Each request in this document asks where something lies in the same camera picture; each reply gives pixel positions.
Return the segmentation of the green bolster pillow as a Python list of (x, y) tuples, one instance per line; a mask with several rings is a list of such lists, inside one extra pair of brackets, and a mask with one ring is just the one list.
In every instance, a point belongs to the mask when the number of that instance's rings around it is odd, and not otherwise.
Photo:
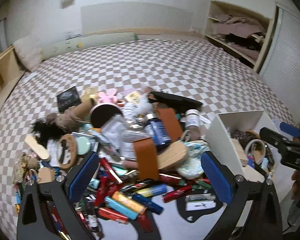
[(71, 38), (66, 41), (51, 44), (42, 49), (42, 60), (62, 55), (78, 50), (109, 46), (138, 40), (138, 36), (133, 32), (113, 33), (113, 34), (94, 34)]

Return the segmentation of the black fuzzy ball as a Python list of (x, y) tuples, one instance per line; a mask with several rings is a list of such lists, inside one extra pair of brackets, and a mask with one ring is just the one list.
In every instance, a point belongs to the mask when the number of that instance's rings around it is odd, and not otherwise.
[(58, 140), (64, 135), (64, 131), (55, 122), (38, 119), (31, 124), (31, 132), (35, 135), (38, 143), (46, 145), (48, 140)]

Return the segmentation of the checkered bed sheet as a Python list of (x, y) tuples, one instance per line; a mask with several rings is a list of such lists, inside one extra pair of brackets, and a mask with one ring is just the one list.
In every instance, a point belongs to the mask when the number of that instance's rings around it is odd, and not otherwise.
[(25, 74), (0, 112), (0, 228), (16, 238), (17, 213), (12, 173), (18, 154), (27, 152), (32, 123), (57, 110), (56, 96), (70, 87), (79, 92), (116, 88), (119, 94), (151, 87), (192, 98), (203, 114), (263, 109), (293, 124), (288, 108), (257, 74), (206, 41), (144, 40), (67, 53)]

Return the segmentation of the wooden side shelf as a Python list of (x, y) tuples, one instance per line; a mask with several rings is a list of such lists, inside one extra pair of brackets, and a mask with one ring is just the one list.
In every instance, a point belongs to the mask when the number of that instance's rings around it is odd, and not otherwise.
[(13, 45), (0, 53), (0, 111), (24, 73), (17, 62)]

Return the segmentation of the brown leather loop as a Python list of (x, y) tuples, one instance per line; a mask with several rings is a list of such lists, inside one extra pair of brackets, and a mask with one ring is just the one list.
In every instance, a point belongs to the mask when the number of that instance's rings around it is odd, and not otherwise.
[(145, 138), (133, 142), (138, 163), (139, 179), (159, 180), (157, 163), (157, 148), (152, 138)]

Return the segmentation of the white labelled jar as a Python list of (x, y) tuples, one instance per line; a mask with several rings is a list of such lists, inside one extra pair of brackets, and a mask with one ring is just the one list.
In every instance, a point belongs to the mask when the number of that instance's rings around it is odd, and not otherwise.
[(199, 140), (201, 137), (199, 111), (196, 109), (189, 109), (185, 113), (185, 118), (185, 128), (191, 133), (190, 140)]

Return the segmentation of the masking tape roll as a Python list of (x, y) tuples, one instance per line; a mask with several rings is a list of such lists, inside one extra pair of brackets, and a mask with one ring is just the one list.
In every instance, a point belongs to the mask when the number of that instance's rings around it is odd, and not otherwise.
[(266, 146), (261, 139), (253, 139), (249, 141), (244, 149), (247, 157), (252, 157), (254, 163), (262, 164), (266, 156)]

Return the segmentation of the white storage box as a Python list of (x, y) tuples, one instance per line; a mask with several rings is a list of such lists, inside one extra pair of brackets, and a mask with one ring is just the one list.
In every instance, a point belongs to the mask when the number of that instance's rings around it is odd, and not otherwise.
[(279, 201), (282, 201), (292, 187), (290, 179), (293, 169), (283, 166), (278, 150), (266, 143), (266, 156), (262, 164), (254, 163), (252, 157), (243, 167), (232, 138), (237, 139), (243, 149), (253, 139), (261, 139), (259, 132), (262, 127), (267, 127), (277, 132), (276, 126), (263, 110), (230, 112), (216, 114), (205, 134), (211, 152), (226, 165), (233, 174), (241, 174), (252, 181), (263, 181), (267, 175), (272, 176)]

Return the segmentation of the striped wooden oval piece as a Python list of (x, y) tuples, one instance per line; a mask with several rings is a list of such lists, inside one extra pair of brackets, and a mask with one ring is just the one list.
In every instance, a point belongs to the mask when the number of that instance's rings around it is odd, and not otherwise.
[(157, 156), (159, 170), (166, 170), (174, 167), (189, 157), (186, 145), (181, 141), (170, 144)]

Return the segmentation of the pink round container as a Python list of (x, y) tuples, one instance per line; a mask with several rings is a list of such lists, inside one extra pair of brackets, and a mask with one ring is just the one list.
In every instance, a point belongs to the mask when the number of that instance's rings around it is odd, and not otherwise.
[(90, 123), (94, 128), (101, 128), (117, 114), (123, 115), (118, 105), (113, 103), (99, 103), (89, 112)]

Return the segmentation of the white fluffy pillow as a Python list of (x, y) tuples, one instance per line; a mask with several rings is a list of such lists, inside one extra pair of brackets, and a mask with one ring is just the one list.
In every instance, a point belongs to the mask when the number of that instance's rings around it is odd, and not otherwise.
[(27, 35), (16, 40), (13, 46), (21, 64), (29, 72), (34, 72), (40, 66), (42, 62), (42, 48), (37, 36)]

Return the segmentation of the wall shelf with clothes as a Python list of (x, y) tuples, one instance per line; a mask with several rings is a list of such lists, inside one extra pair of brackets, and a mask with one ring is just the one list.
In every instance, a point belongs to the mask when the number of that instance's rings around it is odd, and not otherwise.
[(270, 48), (276, 20), (277, 9), (267, 17), (240, 5), (212, 0), (205, 38), (258, 73)]

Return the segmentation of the black small box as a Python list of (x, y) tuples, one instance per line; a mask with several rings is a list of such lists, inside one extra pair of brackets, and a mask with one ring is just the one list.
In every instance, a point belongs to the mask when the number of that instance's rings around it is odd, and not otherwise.
[(81, 104), (81, 98), (75, 86), (57, 95), (57, 107), (59, 113), (64, 113), (72, 106)]

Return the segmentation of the twine spool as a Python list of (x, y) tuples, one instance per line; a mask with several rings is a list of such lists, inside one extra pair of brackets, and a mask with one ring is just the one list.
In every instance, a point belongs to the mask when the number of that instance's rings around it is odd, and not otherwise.
[(79, 126), (86, 124), (87, 122), (79, 118), (74, 113), (75, 106), (67, 109), (63, 114), (55, 118), (55, 124), (62, 129), (65, 133), (72, 133), (76, 131)]

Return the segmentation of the blue floral fabric pouch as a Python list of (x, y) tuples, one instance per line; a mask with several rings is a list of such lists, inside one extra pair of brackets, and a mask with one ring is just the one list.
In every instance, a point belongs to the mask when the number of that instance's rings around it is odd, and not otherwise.
[(197, 179), (204, 174), (201, 165), (202, 154), (210, 151), (209, 144), (204, 140), (185, 142), (188, 158), (176, 166), (176, 171), (187, 180)]

